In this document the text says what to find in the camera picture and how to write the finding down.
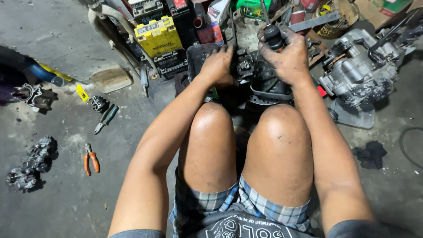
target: gray t-shirt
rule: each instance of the gray t-shirt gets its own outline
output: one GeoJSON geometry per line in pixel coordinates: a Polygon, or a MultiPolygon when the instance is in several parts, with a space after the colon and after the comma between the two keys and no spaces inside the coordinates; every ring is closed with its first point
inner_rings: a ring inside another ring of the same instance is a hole
{"type": "MultiPolygon", "coordinates": [[[[187,232],[189,238],[311,238],[266,219],[252,216],[244,211],[218,212],[207,216],[199,230],[187,232]]],[[[164,238],[156,230],[128,230],[110,238],[164,238]]],[[[327,238],[385,238],[383,229],[375,222],[363,220],[343,221],[330,229],[327,238]]]]}

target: knee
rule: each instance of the knee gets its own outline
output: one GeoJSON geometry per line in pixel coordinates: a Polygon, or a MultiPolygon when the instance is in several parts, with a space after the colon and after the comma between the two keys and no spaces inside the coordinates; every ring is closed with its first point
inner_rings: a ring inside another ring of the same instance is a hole
{"type": "Polygon", "coordinates": [[[195,114],[191,130],[212,129],[215,126],[224,127],[228,124],[232,126],[228,111],[220,104],[206,102],[195,114]]]}
{"type": "Polygon", "coordinates": [[[260,117],[259,125],[268,131],[268,134],[291,134],[298,135],[299,132],[308,134],[305,121],[295,108],[279,104],[266,109],[260,117]]]}

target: pliers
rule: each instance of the pliers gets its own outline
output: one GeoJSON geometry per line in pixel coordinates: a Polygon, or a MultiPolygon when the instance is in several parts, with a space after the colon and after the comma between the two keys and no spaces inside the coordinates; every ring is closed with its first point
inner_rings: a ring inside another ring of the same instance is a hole
{"type": "Polygon", "coordinates": [[[102,115],[102,118],[100,119],[100,123],[96,126],[96,129],[94,130],[94,135],[97,135],[104,126],[109,125],[109,122],[113,119],[113,117],[116,115],[116,112],[118,112],[119,107],[112,104],[107,111],[104,112],[102,115]]]}
{"type": "Polygon", "coordinates": [[[85,150],[86,150],[86,154],[83,157],[84,158],[85,173],[88,176],[91,176],[90,161],[88,160],[88,156],[90,156],[90,158],[91,158],[91,160],[93,162],[94,171],[96,173],[99,173],[100,172],[100,163],[99,163],[99,160],[97,159],[96,153],[91,151],[91,145],[90,145],[90,143],[86,143],[84,145],[84,147],[85,147],[85,150]]]}

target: black rag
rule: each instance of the black rag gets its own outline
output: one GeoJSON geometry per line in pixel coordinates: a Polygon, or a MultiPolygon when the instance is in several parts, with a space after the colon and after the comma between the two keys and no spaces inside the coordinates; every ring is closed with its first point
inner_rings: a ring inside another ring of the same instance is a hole
{"type": "Polygon", "coordinates": [[[183,71],[181,73],[175,74],[173,80],[175,81],[175,97],[177,97],[190,84],[188,81],[188,72],[183,71]]]}
{"type": "Polygon", "coordinates": [[[370,141],[366,143],[366,149],[354,148],[352,153],[357,156],[361,162],[361,167],[365,169],[381,169],[383,167],[382,157],[387,152],[383,145],[378,141],[370,141]]]}

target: thigh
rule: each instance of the thigh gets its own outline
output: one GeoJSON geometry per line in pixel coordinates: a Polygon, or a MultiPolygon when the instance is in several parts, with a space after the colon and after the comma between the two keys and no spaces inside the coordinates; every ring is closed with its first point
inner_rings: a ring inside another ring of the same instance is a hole
{"type": "Polygon", "coordinates": [[[235,133],[219,104],[201,106],[179,150],[179,179],[193,190],[216,193],[236,182],[235,133]]]}
{"type": "Polygon", "coordinates": [[[313,183],[310,133],[301,114],[288,105],[266,109],[247,146],[242,176],[265,199],[299,207],[313,183]]]}

